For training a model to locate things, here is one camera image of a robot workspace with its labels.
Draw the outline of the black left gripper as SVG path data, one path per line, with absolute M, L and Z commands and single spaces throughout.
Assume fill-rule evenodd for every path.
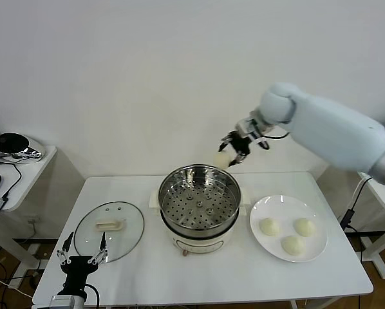
M 106 233 L 103 232 L 99 251 L 91 256 L 72 256 L 69 258 L 69 250 L 73 241 L 73 232 L 64 241 L 62 248 L 57 250 L 57 256 L 61 262 L 61 270 L 66 274 L 66 280 L 59 295 L 86 295 L 84 289 L 87 277 L 95 271 L 94 264 L 108 261 L 108 248 Z

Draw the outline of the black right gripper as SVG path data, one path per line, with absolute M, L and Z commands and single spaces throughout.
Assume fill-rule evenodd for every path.
M 229 167 L 240 164 L 250 154 L 249 145 L 252 140 L 249 137 L 242 137 L 237 131 L 230 131 L 227 136 L 221 139 L 218 151 L 223 151 L 228 145 L 236 152 L 236 157 L 229 163 Z

